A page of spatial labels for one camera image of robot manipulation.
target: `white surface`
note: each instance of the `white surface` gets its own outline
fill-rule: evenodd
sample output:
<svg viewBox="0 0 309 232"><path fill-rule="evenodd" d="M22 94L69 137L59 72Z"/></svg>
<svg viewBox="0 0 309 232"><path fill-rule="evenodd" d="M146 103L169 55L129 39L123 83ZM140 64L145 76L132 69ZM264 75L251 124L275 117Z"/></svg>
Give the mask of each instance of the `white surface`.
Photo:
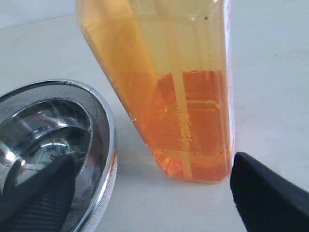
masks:
<svg viewBox="0 0 309 232"><path fill-rule="evenodd" d="M0 0L0 29L74 12L75 0Z"/></svg>
<svg viewBox="0 0 309 232"><path fill-rule="evenodd" d="M309 1L233 0L236 150L309 191ZM95 87L113 110L119 172L97 232L245 232L229 180L175 181L156 167L73 16L0 31L0 94L69 78Z"/></svg>

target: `black rubber object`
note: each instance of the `black rubber object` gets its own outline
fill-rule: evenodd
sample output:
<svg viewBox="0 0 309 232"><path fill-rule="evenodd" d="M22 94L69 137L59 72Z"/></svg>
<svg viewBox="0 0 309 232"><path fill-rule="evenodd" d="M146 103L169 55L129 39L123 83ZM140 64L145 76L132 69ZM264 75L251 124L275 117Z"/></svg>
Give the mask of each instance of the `black rubber object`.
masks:
<svg viewBox="0 0 309 232"><path fill-rule="evenodd" d="M0 196L0 232L59 232L75 191L71 156L55 159Z"/></svg>
<svg viewBox="0 0 309 232"><path fill-rule="evenodd" d="M250 155L235 155L230 184L248 232L309 232L309 193Z"/></svg>

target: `mesh screen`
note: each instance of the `mesh screen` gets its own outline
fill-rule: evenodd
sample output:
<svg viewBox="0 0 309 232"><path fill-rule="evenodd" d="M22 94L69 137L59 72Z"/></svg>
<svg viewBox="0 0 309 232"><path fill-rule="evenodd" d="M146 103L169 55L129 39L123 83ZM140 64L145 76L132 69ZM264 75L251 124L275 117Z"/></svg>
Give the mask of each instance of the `mesh screen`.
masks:
<svg viewBox="0 0 309 232"><path fill-rule="evenodd" d="M81 87L63 82L48 82L43 84L37 83L16 90L10 95L5 95L0 98L0 124L2 124L11 115L30 105L33 102L52 98L73 100L83 106L85 110L92 116L94 124L96 124L96 126L98 127L99 134L102 139L102 147L100 151L103 153L103 160L99 160L100 162L102 162L102 174L105 160L109 151L110 130L108 119L100 102L90 92ZM102 217L102 214L105 210L106 204L112 191L114 179L115 169L113 172L113 176L109 180L109 185L106 192L104 193L102 201L100 202L99 208L96 209L95 214L92 215L89 222L86 224L86 229L84 230L85 232L93 231L95 227L91 225L97 225L99 219ZM89 195L86 197L86 201L83 204L83 207L81 207L79 211L74 211L68 215L62 232L74 231L75 226L80 222L85 211L87 210L92 196L96 190L96 187L97 183L94 190L90 192Z"/></svg>

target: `round metal object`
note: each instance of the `round metal object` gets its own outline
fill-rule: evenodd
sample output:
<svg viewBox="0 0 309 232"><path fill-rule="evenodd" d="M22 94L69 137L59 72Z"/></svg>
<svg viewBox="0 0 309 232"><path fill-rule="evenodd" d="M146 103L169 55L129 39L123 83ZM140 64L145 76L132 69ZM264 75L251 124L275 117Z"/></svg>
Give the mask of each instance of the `round metal object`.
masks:
<svg viewBox="0 0 309 232"><path fill-rule="evenodd" d="M93 88L71 80L36 82L0 97L0 194L57 156L75 163L75 193L61 232L92 232L117 170L112 112Z"/></svg>

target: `clear plastic bottle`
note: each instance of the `clear plastic bottle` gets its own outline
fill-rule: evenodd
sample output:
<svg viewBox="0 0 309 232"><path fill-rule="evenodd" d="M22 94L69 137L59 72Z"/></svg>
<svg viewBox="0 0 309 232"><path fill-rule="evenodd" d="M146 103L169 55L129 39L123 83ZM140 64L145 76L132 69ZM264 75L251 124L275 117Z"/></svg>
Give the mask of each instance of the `clear plastic bottle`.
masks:
<svg viewBox="0 0 309 232"><path fill-rule="evenodd" d="M82 33L158 166L229 176L234 112L230 0L77 0Z"/></svg>

